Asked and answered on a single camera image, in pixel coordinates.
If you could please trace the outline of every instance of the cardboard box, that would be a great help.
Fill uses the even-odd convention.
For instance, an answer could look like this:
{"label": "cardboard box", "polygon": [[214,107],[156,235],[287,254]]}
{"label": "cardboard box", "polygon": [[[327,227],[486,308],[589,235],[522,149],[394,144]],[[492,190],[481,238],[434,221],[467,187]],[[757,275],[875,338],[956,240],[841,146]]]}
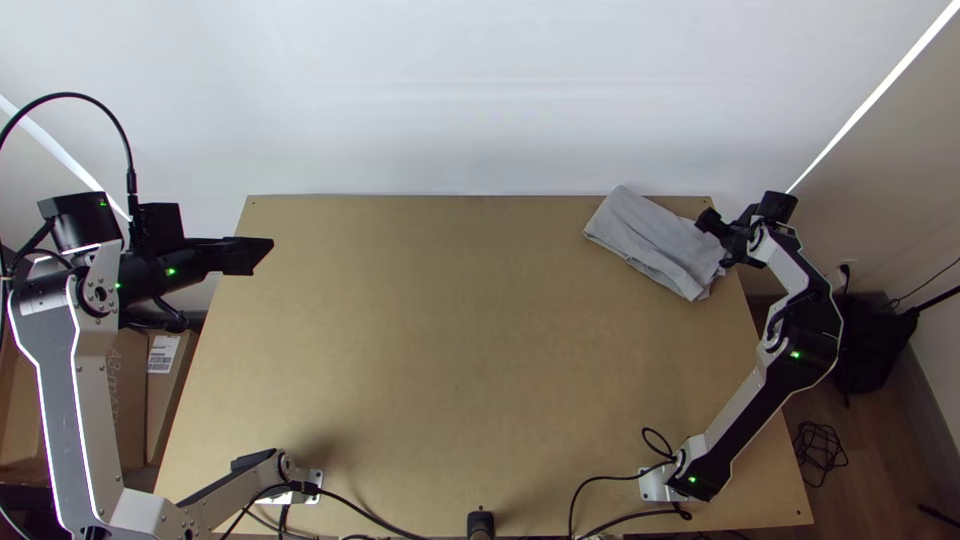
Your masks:
{"label": "cardboard box", "polygon": [[[45,474],[46,449],[36,369],[16,348],[12,334],[5,332],[4,341],[0,351],[0,466],[6,470],[0,479],[19,483],[22,473],[31,478],[36,471]],[[146,364],[147,337],[120,330],[107,351],[106,370],[120,465],[125,470],[144,463]]]}
{"label": "cardboard box", "polygon": [[147,364],[147,463],[160,465],[167,448],[170,428],[180,404],[193,353],[200,335],[187,330],[172,334],[159,330],[147,332],[150,359]]}
{"label": "cardboard box", "polygon": [[147,336],[124,328],[107,350],[110,405],[120,467],[143,466],[147,410]]}

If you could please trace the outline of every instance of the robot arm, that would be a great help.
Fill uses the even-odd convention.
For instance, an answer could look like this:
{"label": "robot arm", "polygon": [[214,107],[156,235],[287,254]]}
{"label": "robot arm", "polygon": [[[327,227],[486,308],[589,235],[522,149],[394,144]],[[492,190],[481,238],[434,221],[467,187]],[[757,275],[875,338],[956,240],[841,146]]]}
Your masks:
{"label": "robot arm", "polygon": [[150,249],[121,254],[123,240],[109,207],[101,205],[104,197],[40,203],[58,251],[72,257],[73,268],[64,270],[53,258],[20,265],[7,306],[17,345],[37,369],[60,524],[83,538],[193,540],[213,536],[213,528],[257,497],[316,503],[317,496],[298,491],[307,482],[319,486],[322,471],[298,468],[277,449],[238,458],[226,476],[179,503],[123,485],[105,370],[119,313],[201,281],[211,270],[250,274],[273,243],[184,239],[176,211],[175,220],[166,212],[171,219],[154,219],[145,229]]}
{"label": "robot arm", "polygon": [[674,463],[640,478],[644,500],[712,499],[730,480],[734,459],[787,399],[833,369],[843,321],[830,283],[800,254],[800,241],[786,226],[795,205],[796,198],[768,191],[731,224],[712,208],[697,220],[727,249],[721,265],[769,267],[787,295],[770,307],[756,367],[713,423],[684,441]]}

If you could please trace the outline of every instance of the barcode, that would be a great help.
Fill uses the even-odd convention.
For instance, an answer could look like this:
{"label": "barcode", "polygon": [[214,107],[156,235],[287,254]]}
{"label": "barcode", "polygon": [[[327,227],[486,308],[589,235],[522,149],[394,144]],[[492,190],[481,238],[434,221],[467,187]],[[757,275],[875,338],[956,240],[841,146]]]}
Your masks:
{"label": "barcode", "polygon": [[179,344],[179,336],[157,336],[147,358],[147,373],[170,373]]}
{"label": "barcode", "polygon": [[163,353],[150,353],[147,361],[147,373],[170,373],[173,366],[173,357]]}

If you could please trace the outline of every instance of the towel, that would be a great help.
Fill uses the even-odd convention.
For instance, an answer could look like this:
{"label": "towel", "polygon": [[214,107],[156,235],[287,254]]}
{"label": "towel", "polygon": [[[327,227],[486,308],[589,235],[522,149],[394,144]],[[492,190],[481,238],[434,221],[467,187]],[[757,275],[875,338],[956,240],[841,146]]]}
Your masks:
{"label": "towel", "polygon": [[603,200],[583,234],[691,302],[710,296],[710,283],[725,274],[716,237],[625,186]]}

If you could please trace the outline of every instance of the cardboard table surface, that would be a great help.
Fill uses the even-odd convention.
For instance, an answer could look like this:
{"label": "cardboard table surface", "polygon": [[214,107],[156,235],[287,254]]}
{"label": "cardboard table surface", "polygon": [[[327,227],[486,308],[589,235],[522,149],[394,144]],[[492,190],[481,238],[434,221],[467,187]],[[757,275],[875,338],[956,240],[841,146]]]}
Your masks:
{"label": "cardboard table surface", "polygon": [[[709,205],[653,199],[691,218]],[[581,481],[660,461],[644,426],[674,447],[702,433],[757,344],[736,271],[690,303],[586,240],[601,200],[249,198],[237,235],[276,247],[256,276],[218,286],[156,492],[179,500],[277,447],[417,534],[463,536],[483,505],[499,535],[565,535]],[[612,531],[811,523],[783,418],[713,502],[687,507],[690,522]],[[575,528],[653,508],[636,482],[595,483]],[[334,500],[295,506],[289,523],[388,534]],[[263,531],[249,519],[237,530]]]}

